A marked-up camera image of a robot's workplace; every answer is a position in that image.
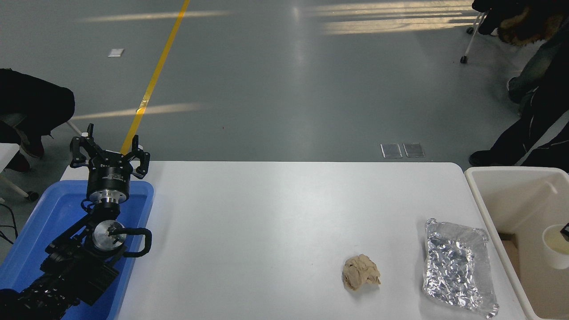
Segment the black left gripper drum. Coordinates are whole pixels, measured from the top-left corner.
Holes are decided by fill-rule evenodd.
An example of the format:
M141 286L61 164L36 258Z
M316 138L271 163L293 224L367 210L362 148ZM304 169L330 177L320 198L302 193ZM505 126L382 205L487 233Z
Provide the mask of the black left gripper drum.
M90 154L87 193L102 190L130 192L132 166L119 152L104 151L101 155Z

